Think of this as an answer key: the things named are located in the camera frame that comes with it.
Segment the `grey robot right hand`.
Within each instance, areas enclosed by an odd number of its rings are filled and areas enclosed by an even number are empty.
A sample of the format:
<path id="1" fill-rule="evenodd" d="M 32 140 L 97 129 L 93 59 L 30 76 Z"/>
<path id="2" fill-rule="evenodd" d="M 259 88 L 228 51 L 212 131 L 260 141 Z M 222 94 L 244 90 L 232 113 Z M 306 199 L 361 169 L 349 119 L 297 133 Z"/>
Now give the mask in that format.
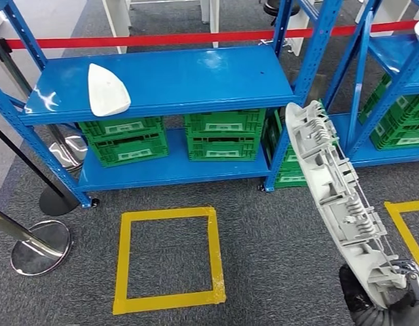
<path id="1" fill-rule="evenodd" d="M 376 325 L 419 325 L 419 266 L 410 260 L 394 261 L 407 279 L 407 292 L 399 301 L 380 311 Z"/>

